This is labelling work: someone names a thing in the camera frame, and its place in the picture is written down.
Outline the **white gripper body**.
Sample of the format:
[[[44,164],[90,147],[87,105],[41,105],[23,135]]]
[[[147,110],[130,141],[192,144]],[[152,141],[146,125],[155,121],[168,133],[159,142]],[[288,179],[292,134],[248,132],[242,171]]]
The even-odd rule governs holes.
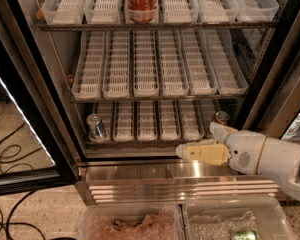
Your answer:
[[[247,130],[231,133],[225,142],[230,151],[229,167],[239,173],[254,175],[265,140],[265,135]]]

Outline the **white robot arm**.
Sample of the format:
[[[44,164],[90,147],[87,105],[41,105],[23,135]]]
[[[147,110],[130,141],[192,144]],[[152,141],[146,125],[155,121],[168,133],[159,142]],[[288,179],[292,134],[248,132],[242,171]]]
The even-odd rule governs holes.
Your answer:
[[[227,164],[236,172],[265,177],[300,201],[300,144],[216,122],[210,123],[209,131],[210,139],[180,144],[176,155],[208,165]]]

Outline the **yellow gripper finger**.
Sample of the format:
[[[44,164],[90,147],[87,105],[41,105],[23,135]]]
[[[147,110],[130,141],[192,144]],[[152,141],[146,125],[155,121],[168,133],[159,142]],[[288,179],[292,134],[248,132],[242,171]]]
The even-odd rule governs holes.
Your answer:
[[[224,144],[181,144],[176,155],[182,159],[220,166],[228,161],[229,149]]]
[[[228,136],[234,132],[237,132],[237,129],[234,129],[227,125],[219,124],[217,122],[211,122],[209,131],[219,144],[224,144]]]

